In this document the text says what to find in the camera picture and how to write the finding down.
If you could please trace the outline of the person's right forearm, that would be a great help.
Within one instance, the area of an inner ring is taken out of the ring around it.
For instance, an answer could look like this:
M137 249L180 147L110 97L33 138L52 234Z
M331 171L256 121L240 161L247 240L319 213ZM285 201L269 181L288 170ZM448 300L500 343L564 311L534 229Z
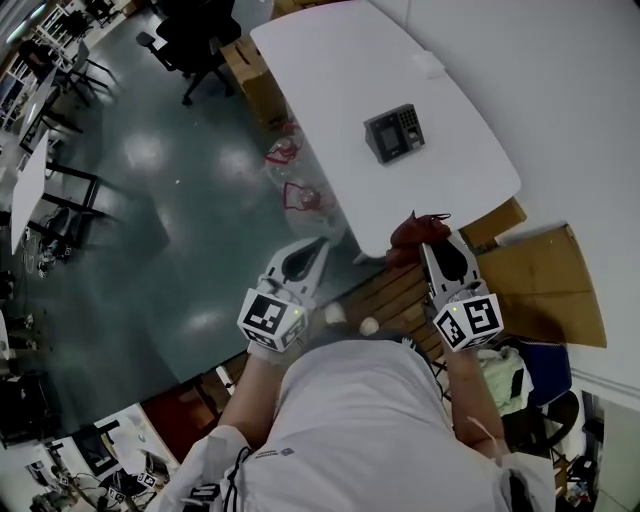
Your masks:
M474 350L444 353L449 378L453 428L467 447L497 458L509 452L501 416Z

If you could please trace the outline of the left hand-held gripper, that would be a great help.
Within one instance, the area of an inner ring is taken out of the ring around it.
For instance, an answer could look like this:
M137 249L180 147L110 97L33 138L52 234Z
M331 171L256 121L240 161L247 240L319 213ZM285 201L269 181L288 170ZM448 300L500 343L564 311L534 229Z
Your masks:
M277 251L257 285L249 288L237 325L249 342L285 353L309 326L312 297L322 279L329 242L305 238ZM294 291L278 280L294 280Z

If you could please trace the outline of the dark red cloth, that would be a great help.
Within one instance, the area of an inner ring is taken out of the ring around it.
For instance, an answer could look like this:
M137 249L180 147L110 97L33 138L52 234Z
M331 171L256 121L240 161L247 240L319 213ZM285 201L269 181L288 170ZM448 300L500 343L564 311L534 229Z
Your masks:
M386 252L388 269L418 265L421 262L420 247L445 241L451 229L444 223L450 214L429 214L417 217L414 212L390 237L391 248Z

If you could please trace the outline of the white wristband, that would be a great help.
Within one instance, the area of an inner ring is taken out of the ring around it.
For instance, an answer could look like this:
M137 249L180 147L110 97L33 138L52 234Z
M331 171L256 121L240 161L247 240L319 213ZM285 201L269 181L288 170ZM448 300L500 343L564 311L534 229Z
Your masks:
M255 341L249 343L247 353L251 357L276 366L289 366L296 359L296 352L293 348L287 349L284 353L280 353L266 348Z

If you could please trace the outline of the grey chair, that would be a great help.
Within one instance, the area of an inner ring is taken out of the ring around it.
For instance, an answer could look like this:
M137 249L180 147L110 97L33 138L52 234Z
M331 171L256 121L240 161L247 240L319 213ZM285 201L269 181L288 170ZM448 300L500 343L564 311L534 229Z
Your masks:
M90 50L85 41L81 39L78 43L77 53L72 60L70 67L63 71L62 84L65 89L74 92L77 98L85 106L89 106L90 102L81 91L81 85L88 87L91 91L94 91L96 86L106 90L109 89L109 86L106 83L89 75L89 69L91 67L94 67L106 73L110 78L115 79L115 76L110 69L90 58Z

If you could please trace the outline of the dark red cabinet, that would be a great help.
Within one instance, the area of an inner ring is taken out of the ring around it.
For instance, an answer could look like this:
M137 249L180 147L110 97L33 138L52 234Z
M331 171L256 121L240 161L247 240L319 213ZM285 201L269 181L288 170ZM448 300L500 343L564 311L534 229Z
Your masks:
M182 383L141 403L158 436L182 463L192 446L217 425L214 400L195 380Z

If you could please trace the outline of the small white packet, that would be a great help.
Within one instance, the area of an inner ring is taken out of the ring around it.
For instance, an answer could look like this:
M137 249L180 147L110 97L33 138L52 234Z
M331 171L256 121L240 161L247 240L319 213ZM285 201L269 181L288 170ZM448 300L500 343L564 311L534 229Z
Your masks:
M411 60L414 66L428 80L442 77L446 74L446 68L441 61L429 51L422 51L412 55Z

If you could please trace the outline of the person's left forearm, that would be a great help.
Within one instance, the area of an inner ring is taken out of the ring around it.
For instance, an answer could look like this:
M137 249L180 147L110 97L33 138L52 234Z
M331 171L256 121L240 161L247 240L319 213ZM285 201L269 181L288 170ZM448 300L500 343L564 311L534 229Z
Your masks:
M266 443L273 425L281 383L288 366L249 355L219 426L236 428L253 448Z

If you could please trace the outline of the black office chair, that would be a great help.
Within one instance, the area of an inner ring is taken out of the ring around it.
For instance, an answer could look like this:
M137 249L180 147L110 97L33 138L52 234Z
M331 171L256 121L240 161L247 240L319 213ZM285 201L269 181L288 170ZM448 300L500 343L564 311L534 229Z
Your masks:
M156 36L164 41L155 45L156 37L145 31L136 36L138 45L169 71L179 71L193 79L182 97L182 104L192 103L191 94L210 73L224 86L226 96L234 88L221 72L226 63L221 49L241 36L241 26L233 18L235 0L167 0L166 18L156 28Z

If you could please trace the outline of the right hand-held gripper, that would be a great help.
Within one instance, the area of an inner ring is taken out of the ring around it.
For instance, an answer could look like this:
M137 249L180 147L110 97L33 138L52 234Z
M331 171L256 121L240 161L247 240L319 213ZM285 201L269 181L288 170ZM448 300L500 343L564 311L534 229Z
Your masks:
M452 352L461 352L494 339L503 331L503 319L497 295L490 293L486 282L479 279L480 271L474 252L458 232L448 238L448 243L448 279L468 285L446 298L433 324L444 346ZM431 294L446 293L449 280L444 277L432 247L422 244L420 250Z

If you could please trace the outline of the grey keypad device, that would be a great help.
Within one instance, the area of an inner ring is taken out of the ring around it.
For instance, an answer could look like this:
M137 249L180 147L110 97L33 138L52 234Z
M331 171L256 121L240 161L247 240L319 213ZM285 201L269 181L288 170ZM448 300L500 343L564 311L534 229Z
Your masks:
M395 162L425 145L424 135L413 104L366 120L365 142L382 165Z

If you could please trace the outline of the cardboard piece under table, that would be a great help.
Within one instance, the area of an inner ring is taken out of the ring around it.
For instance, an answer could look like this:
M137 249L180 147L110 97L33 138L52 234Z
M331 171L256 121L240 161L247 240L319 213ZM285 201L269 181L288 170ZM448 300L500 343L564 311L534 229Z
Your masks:
M488 214L460 229L465 241L474 248L491 246L496 238L527 220L515 198L510 198Z

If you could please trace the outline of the white table with black legs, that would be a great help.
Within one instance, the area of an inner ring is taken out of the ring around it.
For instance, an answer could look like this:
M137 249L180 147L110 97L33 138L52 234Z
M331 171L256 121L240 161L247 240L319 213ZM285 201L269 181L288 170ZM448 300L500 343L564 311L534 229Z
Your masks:
M46 130L38 142L35 150L29 157L24 169L19 174L16 185L12 193L11 202L11 222L10 240L12 254L17 252L23 234L27 228L61 240L69 245L76 246L77 243L66 235L56 233L31 220L36 207L40 201L46 201L59 207L68 208L81 214L94 216L104 216L104 213L91 206L92 193L96 188L98 177L83 171L72 169L59 164L49 163L50 131ZM50 169L54 172L67 174L72 177L87 180L90 184L87 194L82 203L64 199L59 196L49 194L45 191L46 171Z

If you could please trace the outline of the flat cardboard sheet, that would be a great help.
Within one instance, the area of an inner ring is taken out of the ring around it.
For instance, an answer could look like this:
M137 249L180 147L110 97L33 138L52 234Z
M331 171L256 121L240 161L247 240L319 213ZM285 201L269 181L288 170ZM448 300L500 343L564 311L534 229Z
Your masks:
M477 257L504 330L541 342L606 348L596 293L567 224Z

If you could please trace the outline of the wooden slat pallet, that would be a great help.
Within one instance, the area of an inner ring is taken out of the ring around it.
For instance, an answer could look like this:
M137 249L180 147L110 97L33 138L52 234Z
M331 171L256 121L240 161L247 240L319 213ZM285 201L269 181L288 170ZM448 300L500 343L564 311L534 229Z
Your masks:
M424 311L427 292L427 280L417 265L380 271L334 300L345 311L345 323L327 325L324 314L317 314L310 341L319 344L343 339L405 338L429 360L437 361L443 356L443 347ZM371 336L359 332L366 317L375 318L380 325Z

